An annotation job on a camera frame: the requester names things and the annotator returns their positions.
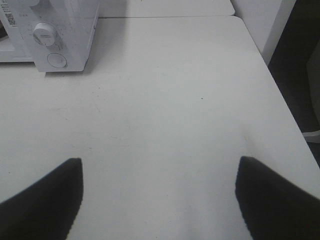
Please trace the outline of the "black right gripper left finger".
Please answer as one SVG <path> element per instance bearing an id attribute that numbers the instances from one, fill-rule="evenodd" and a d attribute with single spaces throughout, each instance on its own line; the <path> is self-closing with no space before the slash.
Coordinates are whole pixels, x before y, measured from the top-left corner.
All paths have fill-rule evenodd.
<path id="1" fill-rule="evenodd" d="M 83 200 L 83 165 L 70 158 L 1 202 L 2 240 L 65 240 Z"/>

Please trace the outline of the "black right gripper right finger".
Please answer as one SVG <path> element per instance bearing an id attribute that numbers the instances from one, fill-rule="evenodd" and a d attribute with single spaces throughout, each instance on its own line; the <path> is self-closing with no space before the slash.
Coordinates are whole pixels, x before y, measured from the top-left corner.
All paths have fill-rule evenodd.
<path id="1" fill-rule="evenodd" d="M 254 240 L 320 238 L 320 200 L 254 157 L 239 160 L 235 196 Z"/>

